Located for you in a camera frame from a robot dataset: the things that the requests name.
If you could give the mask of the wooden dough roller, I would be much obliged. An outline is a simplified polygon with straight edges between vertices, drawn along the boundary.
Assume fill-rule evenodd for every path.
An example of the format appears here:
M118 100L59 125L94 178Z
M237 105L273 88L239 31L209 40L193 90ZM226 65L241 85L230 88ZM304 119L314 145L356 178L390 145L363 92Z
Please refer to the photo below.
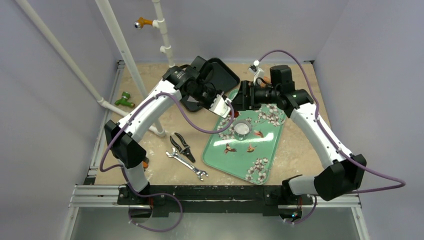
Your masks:
M271 86L271 79L269 77L266 77L266 76L260 77L259 78L259 81L260 81L260 86L261 87L269 87L269 86Z

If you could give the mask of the white dough ball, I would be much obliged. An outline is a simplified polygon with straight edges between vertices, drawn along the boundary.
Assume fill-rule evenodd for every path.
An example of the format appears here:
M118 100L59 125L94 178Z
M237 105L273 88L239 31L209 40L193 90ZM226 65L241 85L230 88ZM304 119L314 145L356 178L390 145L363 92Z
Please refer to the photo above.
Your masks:
M234 126L234 131L240 135L245 135L250 132L250 127L248 124L240 122Z

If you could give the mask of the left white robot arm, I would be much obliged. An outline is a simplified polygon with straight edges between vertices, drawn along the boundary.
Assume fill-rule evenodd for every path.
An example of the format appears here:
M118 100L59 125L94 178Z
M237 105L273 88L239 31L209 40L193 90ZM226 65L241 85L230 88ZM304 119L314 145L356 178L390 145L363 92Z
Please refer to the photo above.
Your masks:
M180 100L190 96L204 108L211 110L223 99L221 91L209 82L213 66L198 56L192 64L170 67L133 111L119 121L108 121L104 126L107 148L100 161L99 170L104 173L120 168L129 197L138 205L146 203L150 193L143 160L147 151L139 144L149 128L172 106L180 106Z

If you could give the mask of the green floral tray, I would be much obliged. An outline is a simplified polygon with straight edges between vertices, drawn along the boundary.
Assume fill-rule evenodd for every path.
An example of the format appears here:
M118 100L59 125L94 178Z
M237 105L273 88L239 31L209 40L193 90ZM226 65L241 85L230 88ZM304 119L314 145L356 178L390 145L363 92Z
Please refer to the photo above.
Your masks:
M202 153L203 162L216 170L255 185L269 178L286 120L276 104L262 104L257 110L238 111L217 121ZM238 134L234 126L248 124L250 132Z

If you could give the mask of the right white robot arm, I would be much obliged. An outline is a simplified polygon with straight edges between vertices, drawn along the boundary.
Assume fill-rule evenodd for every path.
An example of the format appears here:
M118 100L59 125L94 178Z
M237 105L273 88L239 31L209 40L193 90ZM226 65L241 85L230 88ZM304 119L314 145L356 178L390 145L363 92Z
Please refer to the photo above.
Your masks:
M316 195L325 201L357 190L362 183L367 161L362 154L354 155L339 142L322 120L318 104L305 89L296 89L292 70L287 65L270 68L271 83L243 80L232 100L235 111L257 110L264 104L275 104L284 111L307 137L323 166L317 176L294 176L282 182L280 196L288 204L300 195Z

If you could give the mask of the black plastic tray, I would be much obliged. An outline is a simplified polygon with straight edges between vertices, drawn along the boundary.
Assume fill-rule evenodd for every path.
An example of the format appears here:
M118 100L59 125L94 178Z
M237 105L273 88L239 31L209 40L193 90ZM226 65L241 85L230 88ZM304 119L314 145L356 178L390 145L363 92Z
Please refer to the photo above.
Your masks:
M212 83L218 90L228 92L239 85L240 78L220 58L204 59L201 56L197 56L190 66L200 69L204 64L211 67L211 71L206 78L209 86Z

